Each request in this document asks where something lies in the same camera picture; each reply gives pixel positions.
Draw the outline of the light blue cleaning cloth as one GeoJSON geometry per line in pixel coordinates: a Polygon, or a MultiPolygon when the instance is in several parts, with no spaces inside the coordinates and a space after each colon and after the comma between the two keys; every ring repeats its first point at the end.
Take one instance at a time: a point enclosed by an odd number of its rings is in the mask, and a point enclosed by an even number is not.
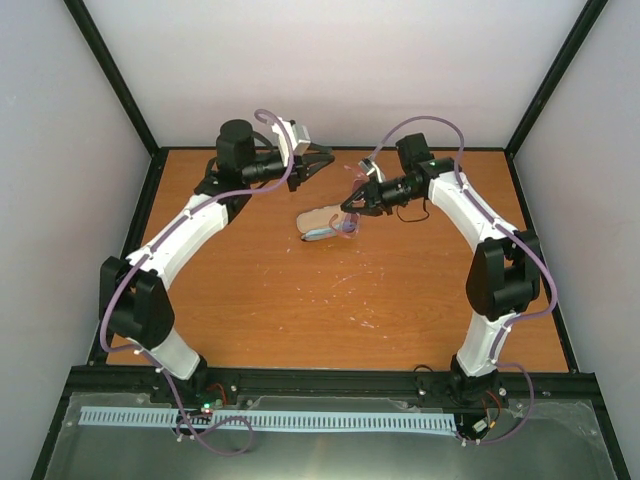
{"type": "Polygon", "coordinates": [[[335,229],[335,228],[332,228],[331,226],[328,226],[325,228],[311,229],[303,233],[301,235],[301,240],[305,242],[313,242],[313,241],[320,241],[320,240],[325,240],[325,239],[334,238],[334,237],[350,239],[351,234],[348,232],[344,232],[343,230],[335,229]]]}

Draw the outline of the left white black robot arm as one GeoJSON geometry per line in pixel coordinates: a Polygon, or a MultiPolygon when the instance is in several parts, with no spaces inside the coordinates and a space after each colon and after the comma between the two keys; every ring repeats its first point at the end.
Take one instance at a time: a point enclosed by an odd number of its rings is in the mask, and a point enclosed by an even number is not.
{"type": "Polygon", "coordinates": [[[202,371],[207,363],[176,330],[168,295],[172,282],[251,198],[280,185],[296,191],[335,159],[330,148],[311,141],[305,126],[280,117],[269,125],[274,142],[246,120],[225,122],[216,154],[181,211],[145,245],[124,258],[106,259],[100,269],[101,348],[115,352],[109,333],[126,339],[125,349],[147,356],[159,372],[174,378],[172,388],[186,402],[206,395],[208,378],[202,371]]]}

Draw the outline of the plaid brown glasses case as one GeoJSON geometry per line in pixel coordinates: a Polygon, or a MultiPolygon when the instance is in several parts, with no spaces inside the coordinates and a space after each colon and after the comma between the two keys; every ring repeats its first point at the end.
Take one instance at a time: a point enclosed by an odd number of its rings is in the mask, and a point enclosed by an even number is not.
{"type": "Polygon", "coordinates": [[[296,218],[296,228],[301,235],[311,229],[328,227],[333,214],[344,212],[339,205],[329,205],[299,214],[296,218]]]}

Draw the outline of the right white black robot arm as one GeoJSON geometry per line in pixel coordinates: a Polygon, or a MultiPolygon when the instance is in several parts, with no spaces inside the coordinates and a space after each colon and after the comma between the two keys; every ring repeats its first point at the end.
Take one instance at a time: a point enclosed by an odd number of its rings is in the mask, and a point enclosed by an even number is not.
{"type": "Polygon", "coordinates": [[[502,219],[470,185],[459,157],[437,158],[422,134],[396,143],[402,175],[386,179],[373,156],[359,167],[364,180],[340,208],[350,215],[380,216],[413,200],[442,211],[469,245],[473,258],[465,291],[472,317],[453,356],[447,393],[469,405],[497,384],[498,359],[516,319],[540,294],[540,244],[531,231],[502,219]]]}

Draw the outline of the pink transparent sunglasses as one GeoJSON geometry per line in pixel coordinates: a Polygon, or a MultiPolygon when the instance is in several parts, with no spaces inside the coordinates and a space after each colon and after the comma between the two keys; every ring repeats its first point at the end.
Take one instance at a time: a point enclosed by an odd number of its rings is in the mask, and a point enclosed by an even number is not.
{"type": "MultiPolygon", "coordinates": [[[[359,169],[349,165],[345,169],[352,174],[351,192],[356,190],[368,181],[368,177],[359,169]]],[[[329,228],[338,237],[345,239],[354,238],[359,230],[360,216],[354,213],[341,212],[333,214],[329,220],[329,228]]]]}

